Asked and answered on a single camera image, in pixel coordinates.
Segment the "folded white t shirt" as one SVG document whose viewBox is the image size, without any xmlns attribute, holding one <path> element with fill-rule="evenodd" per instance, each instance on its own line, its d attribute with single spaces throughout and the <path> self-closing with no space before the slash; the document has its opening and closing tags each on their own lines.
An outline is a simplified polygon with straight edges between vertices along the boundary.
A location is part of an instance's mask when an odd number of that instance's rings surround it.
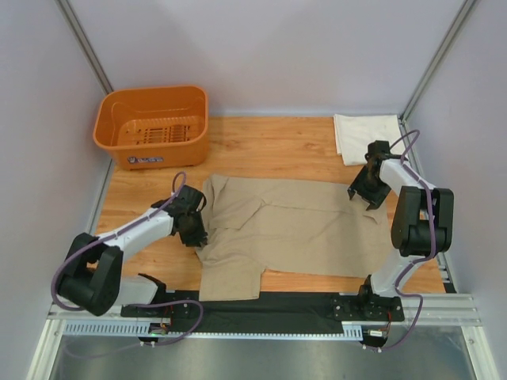
<svg viewBox="0 0 507 380">
<path fill-rule="evenodd" d="M 345 166 L 364 165 L 368 144 L 388 141 L 389 146 L 401 137 L 396 115 L 334 115 L 335 145 Z"/>
</svg>

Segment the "aluminium frame post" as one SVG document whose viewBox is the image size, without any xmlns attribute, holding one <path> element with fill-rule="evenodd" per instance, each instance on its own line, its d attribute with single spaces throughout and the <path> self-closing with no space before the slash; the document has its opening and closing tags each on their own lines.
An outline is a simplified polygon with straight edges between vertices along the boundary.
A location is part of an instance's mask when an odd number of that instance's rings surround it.
<svg viewBox="0 0 507 380">
<path fill-rule="evenodd" d="M 78 46 L 82 50 L 82 53 L 97 78 L 100 87 L 106 94 L 111 93 L 114 88 L 109 81 L 95 50 L 93 49 L 92 44 L 90 43 L 88 36 L 86 35 L 86 31 L 83 28 L 82 23 L 78 19 L 78 15 L 74 10 L 71 1 L 55 0 L 55 4 L 58 6 L 60 13 L 65 19 L 72 35 L 76 39 Z"/>
<path fill-rule="evenodd" d="M 446 33 L 444 34 L 444 38 L 440 42 L 438 48 L 436 49 L 433 57 L 431 58 L 429 65 L 426 67 L 421 79 L 417 83 L 415 90 L 413 91 L 410 99 L 408 100 L 405 108 L 399 115 L 399 121 L 402 125 L 406 125 L 408 119 L 414 112 L 417 104 L 420 99 L 423 97 L 425 91 L 433 80 L 434 75 L 439 70 L 440 66 L 443 64 L 446 59 L 448 53 L 451 51 L 453 44 L 467 23 L 468 19 L 471 17 L 475 8 L 480 3 L 479 0 L 466 0 L 462 1 L 456 15 L 454 16 L 451 24 L 449 25 Z"/>
</svg>

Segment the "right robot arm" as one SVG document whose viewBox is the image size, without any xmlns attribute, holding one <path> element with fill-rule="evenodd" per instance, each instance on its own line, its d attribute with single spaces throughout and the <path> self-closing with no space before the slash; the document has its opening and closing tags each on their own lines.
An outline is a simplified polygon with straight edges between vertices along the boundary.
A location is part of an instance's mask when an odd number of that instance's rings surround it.
<svg viewBox="0 0 507 380">
<path fill-rule="evenodd" d="M 366 164 L 349 186 L 349 198 L 359 196 L 369 211 L 378 210 L 390 192 L 398 197 L 391 225 L 393 249 L 381 269 L 361 285 L 356 308 L 369 320 L 386 308 L 385 298 L 402 295 L 407 280 L 452 243 L 454 194 L 417 174 L 405 156 L 393 154 L 389 142 L 368 144 Z"/>
</svg>

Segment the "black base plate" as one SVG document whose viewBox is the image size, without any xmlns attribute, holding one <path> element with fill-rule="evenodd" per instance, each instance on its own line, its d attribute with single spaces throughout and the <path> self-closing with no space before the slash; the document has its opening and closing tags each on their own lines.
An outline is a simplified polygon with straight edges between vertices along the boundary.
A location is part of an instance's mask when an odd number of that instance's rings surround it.
<svg viewBox="0 0 507 380">
<path fill-rule="evenodd" d="M 404 321 L 399 297 L 322 292 L 261 292 L 242 301 L 203 302 L 198 333 L 340 333 L 343 321 Z"/>
</svg>

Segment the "left aluminium frame post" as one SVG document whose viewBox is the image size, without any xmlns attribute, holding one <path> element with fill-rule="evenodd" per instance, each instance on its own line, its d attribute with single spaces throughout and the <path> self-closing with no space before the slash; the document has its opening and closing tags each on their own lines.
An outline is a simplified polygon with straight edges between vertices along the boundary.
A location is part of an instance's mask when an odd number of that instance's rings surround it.
<svg viewBox="0 0 507 380">
<path fill-rule="evenodd" d="M 95 50 L 93 49 L 92 44 L 90 43 L 88 36 L 86 35 L 86 31 L 83 28 L 82 23 L 78 19 L 78 15 L 74 10 L 71 1 L 55 0 L 55 4 L 58 6 L 60 13 L 65 19 L 72 35 L 76 39 L 78 46 L 82 50 L 82 53 L 97 78 L 100 87 L 106 94 L 111 93 L 114 88 L 109 81 Z"/>
</svg>

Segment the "orange plastic basket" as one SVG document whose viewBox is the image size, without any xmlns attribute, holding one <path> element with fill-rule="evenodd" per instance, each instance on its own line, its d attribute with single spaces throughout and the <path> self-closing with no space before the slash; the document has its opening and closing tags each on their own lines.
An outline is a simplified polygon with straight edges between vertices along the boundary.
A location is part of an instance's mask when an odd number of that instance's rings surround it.
<svg viewBox="0 0 507 380">
<path fill-rule="evenodd" d="M 208 125 L 199 86 L 122 89 L 101 102 L 93 140 L 124 170 L 185 167 L 208 156 Z"/>
</svg>

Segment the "beige t shirt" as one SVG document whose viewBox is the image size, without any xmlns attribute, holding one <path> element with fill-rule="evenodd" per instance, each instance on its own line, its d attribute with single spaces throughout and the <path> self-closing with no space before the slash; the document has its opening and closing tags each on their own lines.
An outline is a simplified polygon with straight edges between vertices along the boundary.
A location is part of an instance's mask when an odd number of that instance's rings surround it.
<svg viewBox="0 0 507 380">
<path fill-rule="evenodd" d="M 385 206 L 368 210 L 347 185 L 211 175 L 203 183 L 208 243 L 199 300 L 257 299 L 265 270 L 364 278 L 391 251 Z"/>
</svg>

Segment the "right aluminium frame post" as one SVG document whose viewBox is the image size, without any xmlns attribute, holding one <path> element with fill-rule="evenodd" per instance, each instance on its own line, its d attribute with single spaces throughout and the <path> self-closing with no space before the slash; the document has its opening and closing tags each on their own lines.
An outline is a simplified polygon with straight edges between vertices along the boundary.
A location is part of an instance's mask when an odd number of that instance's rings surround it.
<svg viewBox="0 0 507 380">
<path fill-rule="evenodd" d="M 453 44 L 467 23 L 468 19 L 471 17 L 475 8 L 480 3 L 479 0 L 466 0 L 462 1 L 456 15 L 454 16 L 451 24 L 449 25 L 446 33 L 444 34 L 444 38 L 440 42 L 438 48 L 436 49 L 433 57 L 431 58 L 429 65 L 426 67 L 421 79 L 417 83 L 415 90 L 413 91 L 410 99 L 408 100 L 405 108 L 399 115 L 399 121 L 402 125 L 406 125 L 408 119 L 414 112 L 417 104 L 420 99 L 423 97 L 425 91 L 433 80 L 434 75 L 439 70 L 440 66 L 443 64 L 446 59 L 448 53 L 451 51 Z"/>
</svg>

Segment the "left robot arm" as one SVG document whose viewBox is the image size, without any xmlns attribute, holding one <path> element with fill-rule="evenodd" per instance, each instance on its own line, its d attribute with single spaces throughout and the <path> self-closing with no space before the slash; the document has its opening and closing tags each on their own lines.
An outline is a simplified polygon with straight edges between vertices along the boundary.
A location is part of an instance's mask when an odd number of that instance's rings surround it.
<svg viewBox="0 0 507 380">
<path fill-rule="evenodd" d="M 169 236 L 177 235 L 187 247 L 204 247 L 208 234 L 201 212 L 206 204 L 203 192 L 183 184 L 126 225 L 97 236 L 79 234 L 51 281 L 52 301 L 63 310 L 101 316 L 122 298 L 148 317 L 161 316 L 167 301 L 158 292 L 162 284 L 148 275 L 122 279 L 123 264 Z"/>
</svg>

